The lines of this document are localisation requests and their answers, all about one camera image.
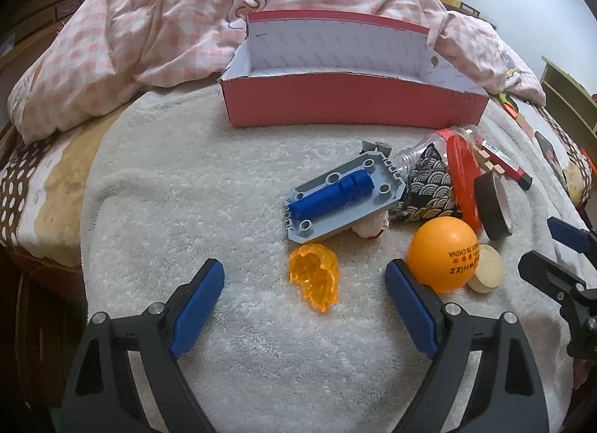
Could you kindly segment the small robot toy figure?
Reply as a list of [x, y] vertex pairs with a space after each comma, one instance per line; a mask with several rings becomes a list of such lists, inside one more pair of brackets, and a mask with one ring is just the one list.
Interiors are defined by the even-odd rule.
[[388, 211], [381, 211], [358, 220], [351, 230], [363, 239], [376, 239], [387, 228]]

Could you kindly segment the clear plastic bottle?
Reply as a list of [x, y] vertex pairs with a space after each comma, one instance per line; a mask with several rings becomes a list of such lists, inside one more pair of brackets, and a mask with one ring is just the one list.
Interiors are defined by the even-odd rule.
[[487, 142], [486, 138], [479, 133], [479, 128], [476, 125], [452, 126], [428, 133], [414, 146], [394, 151], [390, 160], [404, 181], [407, 180], [410, 172], [415, 168], [430, 145], [434, 147], [440, 160], [445, 165], [448, 165], [447, 142], [454, 135], [462, 137], [471, 151], [474, 151], [475, 148], [482, 149], [483, 145]]

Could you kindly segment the orange ping pong ball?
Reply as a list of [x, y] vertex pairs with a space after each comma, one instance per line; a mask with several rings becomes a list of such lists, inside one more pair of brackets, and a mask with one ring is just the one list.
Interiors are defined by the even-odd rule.
[[407, 265], [422, 285], [438, 295], [465, 286], [479, 264], [479, 241], [462, 220], [440, 217], [423, 224], [414, 234]]

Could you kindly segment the blue toy cylinder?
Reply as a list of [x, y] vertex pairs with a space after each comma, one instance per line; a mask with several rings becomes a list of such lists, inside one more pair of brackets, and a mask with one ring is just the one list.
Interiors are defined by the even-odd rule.
[[368, 197], [372, 190], [371, 176], [366, 170], [360, 169], [289, 204], [288, 210], [293, 219], [312, 220]]

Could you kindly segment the black tape roll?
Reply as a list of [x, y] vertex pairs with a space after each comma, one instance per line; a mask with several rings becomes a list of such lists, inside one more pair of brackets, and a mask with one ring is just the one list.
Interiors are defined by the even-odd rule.
[[473, 183], [476, 205], [483, 228], [490, 240], [501, 240], [512, 234], [508, 198], [500, 178], [486, 172]]

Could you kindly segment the wooden clothespin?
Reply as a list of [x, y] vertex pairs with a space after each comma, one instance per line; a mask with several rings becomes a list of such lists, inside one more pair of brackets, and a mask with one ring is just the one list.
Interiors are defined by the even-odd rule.
[[483, 172], [493, 172], [495, 175], [504, 175], [505, 170], [499, 163], [491, 161], [491, 154], [479, 146], [472, 145], [473, 155], [475, 155], [476, 162]]

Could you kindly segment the red plastic disc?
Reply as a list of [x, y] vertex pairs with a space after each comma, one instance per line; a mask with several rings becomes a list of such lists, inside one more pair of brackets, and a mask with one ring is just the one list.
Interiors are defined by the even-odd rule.
[[473, 184], [481, 170], [473, 155], [469, 142], [453, 130], [438, 130], [445, 141], [447, 167], [450, 174], [455, 201], [462, 212], [462, 220], [476, 233], [481, 232], [482, 222], [476, 204]]

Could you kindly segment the grey toy plate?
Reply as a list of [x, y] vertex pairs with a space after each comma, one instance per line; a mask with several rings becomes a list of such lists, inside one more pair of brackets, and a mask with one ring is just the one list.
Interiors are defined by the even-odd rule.
[[297, 244], [321, 240], [396, 206], [406, 182], [379, 151], [356, 158], [291, 189], [285, 199], [287, 238]]

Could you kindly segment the cream fluffy blanket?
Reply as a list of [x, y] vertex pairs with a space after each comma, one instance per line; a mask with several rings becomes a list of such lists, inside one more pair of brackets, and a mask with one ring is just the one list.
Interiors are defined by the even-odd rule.
[[147, 92], [111, 115], [87, 179], [80, 242], [90, 311], [142, 312], [219, 259], [223, 293], [180, 359], [216, 429], [391, 431], [429, 366], [384, 281], [416, 227], [331, 237], [339, 299], [320, 314], [288, 278], [283, 202], [363, 141], [402, 149], [423, 136], [381, 126], [240, 129], [218, 85]]

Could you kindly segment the wooden shelf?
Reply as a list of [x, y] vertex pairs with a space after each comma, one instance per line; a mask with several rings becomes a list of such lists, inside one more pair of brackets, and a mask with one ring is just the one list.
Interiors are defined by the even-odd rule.
[[592, 160], [596, 160], [597, 106], [591, 95], [566, 71], [549, 61], [540, 83], [546, 93], [547, 112]]

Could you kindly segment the red cardboard box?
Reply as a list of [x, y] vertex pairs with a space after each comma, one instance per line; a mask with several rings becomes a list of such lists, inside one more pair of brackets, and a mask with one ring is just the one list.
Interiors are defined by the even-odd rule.
[[442, 129], [479, 123], [487, 92], [427, 43], [423, 26], [340, 11], [255, 12], [223, 71], [235, 127]]

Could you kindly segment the wooden side table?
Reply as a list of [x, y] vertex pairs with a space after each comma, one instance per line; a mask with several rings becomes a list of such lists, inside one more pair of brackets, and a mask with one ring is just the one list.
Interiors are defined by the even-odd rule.
[[445, 6], [446, 10], [448, 11], [453, 11], [453, 12], [458, 12], [459, 14], [463, 14], [463, 15], [468, 15], [471, 17], [474, 17], [476, 19], [480, 19], [483, 20], [484, 22], [487, 22], [488, 24], [490, 24], [494, 29], [497, 28], [497, 25], [494, 24], [493, 22], [489, 21], [488, 19], [484, 18], [481, 14], [481, 12], [474, 8], [473, 6], [459, 1], [459, 0], [439, 0], [442, 5]]

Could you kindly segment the orange translucent toy piece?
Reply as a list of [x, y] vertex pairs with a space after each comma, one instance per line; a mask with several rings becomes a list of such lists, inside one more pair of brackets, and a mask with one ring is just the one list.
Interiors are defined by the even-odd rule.
[[316, 311], [327, 313], [338, 302], [338, 258], [327, 246], [311, 243], [294, 249], [290, 253], [288, 277]]

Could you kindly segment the round wooden chess piece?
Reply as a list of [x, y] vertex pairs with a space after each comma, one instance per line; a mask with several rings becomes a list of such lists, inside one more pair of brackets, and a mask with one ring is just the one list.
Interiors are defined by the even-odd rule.
[[468, 286], [478, 294], [488, 294], [502, 283], [504, 266], [498, 251], [490, 245], [479, 245], [479, 263], [468, 282]]

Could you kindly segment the black wave pattern pouch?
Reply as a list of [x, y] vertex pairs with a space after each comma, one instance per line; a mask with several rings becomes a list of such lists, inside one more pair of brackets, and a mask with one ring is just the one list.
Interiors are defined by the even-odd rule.
[[388, 212], [390, 221], [429, 221], [438, 217], [460, 218], [447, 160], [429, 144], [408, 173], [405, 192]]

